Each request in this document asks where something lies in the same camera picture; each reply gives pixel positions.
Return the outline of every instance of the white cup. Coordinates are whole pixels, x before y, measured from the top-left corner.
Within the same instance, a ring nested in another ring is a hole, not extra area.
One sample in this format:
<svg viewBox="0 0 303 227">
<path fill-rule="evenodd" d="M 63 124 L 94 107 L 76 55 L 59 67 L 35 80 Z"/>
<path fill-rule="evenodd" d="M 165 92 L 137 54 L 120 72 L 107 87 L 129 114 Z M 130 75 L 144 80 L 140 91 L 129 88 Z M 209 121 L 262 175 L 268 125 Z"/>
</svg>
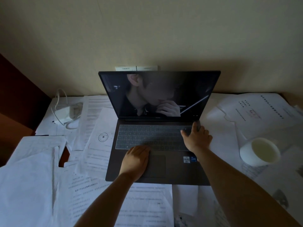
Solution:
<svg viewBox="0 0 303 227">
<path fill-rule="evenodd" d="M 251 166 L 265 166 L 276 163 L 281 158 L 277 146 L 264 138 L 256 138 L 240 148 L 242 160 Z"/>
</svg>

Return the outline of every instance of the ear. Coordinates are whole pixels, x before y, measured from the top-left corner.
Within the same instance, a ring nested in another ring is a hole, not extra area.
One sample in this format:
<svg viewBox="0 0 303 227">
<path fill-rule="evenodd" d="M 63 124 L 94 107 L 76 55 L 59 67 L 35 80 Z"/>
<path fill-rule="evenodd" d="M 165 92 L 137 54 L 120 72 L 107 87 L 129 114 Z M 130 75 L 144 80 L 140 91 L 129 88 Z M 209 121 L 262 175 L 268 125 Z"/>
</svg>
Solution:
<svg viewBox="0 0 303 227">
<path fill-rule="evenodd" d="M 139 75 L 138 74 L 127 74 L 128 81 L 138 87 L 139 86 Z"/>
</svg>

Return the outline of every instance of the laptop keyboard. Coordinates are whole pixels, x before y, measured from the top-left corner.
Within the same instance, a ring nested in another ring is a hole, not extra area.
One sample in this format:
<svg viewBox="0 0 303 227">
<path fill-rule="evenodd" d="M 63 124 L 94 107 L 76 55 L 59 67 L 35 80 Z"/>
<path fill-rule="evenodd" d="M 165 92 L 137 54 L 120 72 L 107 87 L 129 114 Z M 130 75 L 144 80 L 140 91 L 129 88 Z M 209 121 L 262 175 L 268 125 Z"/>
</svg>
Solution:
<svg viewBox="0 0 303 227">
<path fill-rule="evenodd" d="M 116 149 L 148 145 L 151 150 L 185 151 L 181 129 L 189 134 L 191 126 L 120 125 Z"/>
</svg>

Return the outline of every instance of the intel core sticker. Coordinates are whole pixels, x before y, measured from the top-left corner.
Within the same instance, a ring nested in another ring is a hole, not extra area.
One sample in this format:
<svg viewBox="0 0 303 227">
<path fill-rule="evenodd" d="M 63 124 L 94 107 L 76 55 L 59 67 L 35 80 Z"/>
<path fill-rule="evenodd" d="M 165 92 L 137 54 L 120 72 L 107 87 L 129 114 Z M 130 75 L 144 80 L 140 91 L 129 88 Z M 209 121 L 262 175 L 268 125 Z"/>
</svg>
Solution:
<svg viewBox="0 0 303 227">
<path fill-rule="evenodd" d="M 184 163 L 190 163 L 189 157 L 183 156 L 183 162 Z"/>
<path fill-rule="evenodd" d="M 196 158 L 196 157 L 190 157 L 190 161 L 191 161 L 191 162 L 196 162 L 196 161 L 197 161 L 197 158 Z"/>
</svg>

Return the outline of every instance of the hand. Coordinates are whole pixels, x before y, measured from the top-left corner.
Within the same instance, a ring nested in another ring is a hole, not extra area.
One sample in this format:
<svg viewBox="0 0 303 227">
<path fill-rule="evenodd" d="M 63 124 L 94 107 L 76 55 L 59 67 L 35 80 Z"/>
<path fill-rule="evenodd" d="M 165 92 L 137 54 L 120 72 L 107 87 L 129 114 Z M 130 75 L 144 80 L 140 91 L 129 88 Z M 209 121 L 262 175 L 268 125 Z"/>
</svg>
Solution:
<svg viewBox="0 0 303 227">
<path fill-rule="evenodd" d="M 133 182 L 137 181 L 144 173 L 149 160 L 148 146 L 135 146 L 125 154 L 120 173 L 128 176 Z"/>
<path fill-rule="evenodd" d="M 171 100 L 163 100 L 157 106 L 156 113 L 161 113 L 169 117 L 180 117 L 180 107 Z"/>
<path fill-rule="evenodd" d="M 209 135 L 209 131 L 205 130 L 201 126 L 200 130 L 197 131 L 197 123 L 192 124 L 191 133 L 189 136 L 185 131 L 181 130 L 181 135 L 184 140 L 184 144 L 191 152 L 195 153 L 197 150 L 209 149 L 209 145 L 212 141 L 212 136 Z"/>
</svg>

